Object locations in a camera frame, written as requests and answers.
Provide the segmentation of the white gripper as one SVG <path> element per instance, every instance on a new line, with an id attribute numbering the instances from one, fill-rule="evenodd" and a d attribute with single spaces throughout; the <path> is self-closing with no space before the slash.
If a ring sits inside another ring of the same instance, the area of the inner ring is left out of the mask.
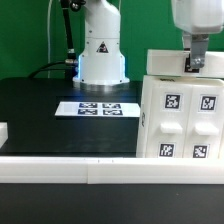
<path id="1" fill-rule="evenodd" d="M 209 35 L 224 28 L 224 0 L 171 0 L 177 28 L 191 35 L 190 66 L 203 68 Z"/>

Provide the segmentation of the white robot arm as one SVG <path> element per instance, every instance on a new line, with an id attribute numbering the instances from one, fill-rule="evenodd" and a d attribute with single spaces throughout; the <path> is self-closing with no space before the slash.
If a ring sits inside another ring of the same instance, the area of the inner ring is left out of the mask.
<path id="1" fill-rule="evenodd" d="M 223 55 L 208 51 L 209 36 L 224 31 L 224 0 L 171 0 L 171 7 L 184 49 L 150 50 L 147 73 L 224 78 Z M 120 52 L 120 23 L 119 10 L 107 0 L 87 0 L 85 48 L 78 58 L 75 85 L 111 89 L 130 82 Z"/>

